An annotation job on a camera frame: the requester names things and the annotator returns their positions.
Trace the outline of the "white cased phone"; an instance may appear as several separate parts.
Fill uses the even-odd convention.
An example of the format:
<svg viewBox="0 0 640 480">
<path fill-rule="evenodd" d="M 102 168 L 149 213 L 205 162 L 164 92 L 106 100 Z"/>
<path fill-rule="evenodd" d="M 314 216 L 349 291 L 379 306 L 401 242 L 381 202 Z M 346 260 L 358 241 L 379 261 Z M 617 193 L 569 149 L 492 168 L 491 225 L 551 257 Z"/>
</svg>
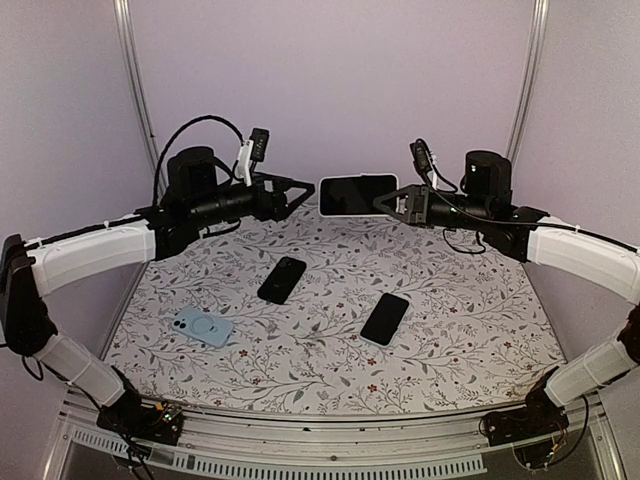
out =
<svg viewBox="0 0 640 480">
<path fill-rule="evenodd" d="M 398 189 L 393 173 L 364 173 L 324 177 L 319 182 L 318 210 L 322 217 L 384 217 L 375 198 Z"/>
</svg>

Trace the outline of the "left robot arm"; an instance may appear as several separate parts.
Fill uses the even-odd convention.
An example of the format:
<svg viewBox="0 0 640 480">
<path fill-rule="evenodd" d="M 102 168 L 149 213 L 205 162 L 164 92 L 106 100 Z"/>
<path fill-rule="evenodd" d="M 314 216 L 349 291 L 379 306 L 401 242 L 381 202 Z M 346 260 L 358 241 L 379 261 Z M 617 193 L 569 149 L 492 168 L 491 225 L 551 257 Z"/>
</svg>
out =
<svg viewBox="0 0 640 480">
<path fill-rule="evenodd" d="M 315 191 L 311 183 L 255 172 L 261 151 L 245 142 L 238 165 L 227 167 L 206 146 L 187 148 L 168 161 L 163 198 L 117 220 L 48 239 L 8 237 L 1 255 L 1 328 L 14 354 L 53 370 L 83 390 L 107 425 L 141 433 L 158 420 L 134 386 L 115 368 L 60 330 L 46 297 L 81 283 L 95 286 L 137 265 L 163 261 L 191 244 L 235 229 L 245 217 L 287 219 Z"/>
</svg>

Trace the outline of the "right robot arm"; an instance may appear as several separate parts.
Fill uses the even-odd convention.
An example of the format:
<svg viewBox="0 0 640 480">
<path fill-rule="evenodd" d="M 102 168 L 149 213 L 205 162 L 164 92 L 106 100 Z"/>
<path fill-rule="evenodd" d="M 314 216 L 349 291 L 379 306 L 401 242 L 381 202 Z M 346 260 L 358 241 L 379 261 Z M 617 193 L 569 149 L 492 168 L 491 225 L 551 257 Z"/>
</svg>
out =
<svg viewBox="0 0 640 480">
<path fill-rule="evenodd" d="M 529 391 L 516 421 L 524 435 L 539 435 L 566 405 L 638 367 L 638 248 L 564 223 L 543 210 L 513 205 L 512 165 L 498 153 L 468 152 L 460 190 L 444 192 L 434 184 L 437 172 L 428 148 L 415 141 L 411 151 L 422 184 L 375 198 L 375 209 L 409 226 L 474 231 L 508 258 L 567 272 L 634 306 L 610 337 L 545 374 Z"/>
</svg>

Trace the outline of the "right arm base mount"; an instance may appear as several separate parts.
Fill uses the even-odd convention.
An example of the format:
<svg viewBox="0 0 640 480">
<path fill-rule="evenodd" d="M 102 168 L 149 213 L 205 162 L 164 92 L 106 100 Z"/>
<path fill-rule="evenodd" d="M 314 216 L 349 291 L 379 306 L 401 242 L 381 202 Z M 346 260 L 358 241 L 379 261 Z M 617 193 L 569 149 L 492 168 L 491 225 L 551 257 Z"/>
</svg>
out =
<svg viewBox="0 0 640 480">
<path fill-rule="evenodd" d="M 516 460 L 528 470 L 542 470 L 560 461 L 559 450 L 569 427 L 565 409 L 547 400 L 527 400 L 517 409 L 491 411 L 479 421 L 478 431 L 490 446 L 504 445 L 558 434 L 541 446 L 516 449 Z"/>
</svg>

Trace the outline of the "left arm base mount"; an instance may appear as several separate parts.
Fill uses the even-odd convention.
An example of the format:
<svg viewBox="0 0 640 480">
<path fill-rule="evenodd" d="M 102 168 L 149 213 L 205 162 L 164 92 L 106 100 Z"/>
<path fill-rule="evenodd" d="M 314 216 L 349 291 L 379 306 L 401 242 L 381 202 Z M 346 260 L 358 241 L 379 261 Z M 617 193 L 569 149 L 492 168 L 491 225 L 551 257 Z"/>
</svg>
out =
<svg viewBox="0 0 640 480">
<path fill-rule="evenodd" d="M 176 446 L 182 434 L 184 415 L 173 404 L 101 407 L 97 426 L 127 439 Z"/>
</svg>

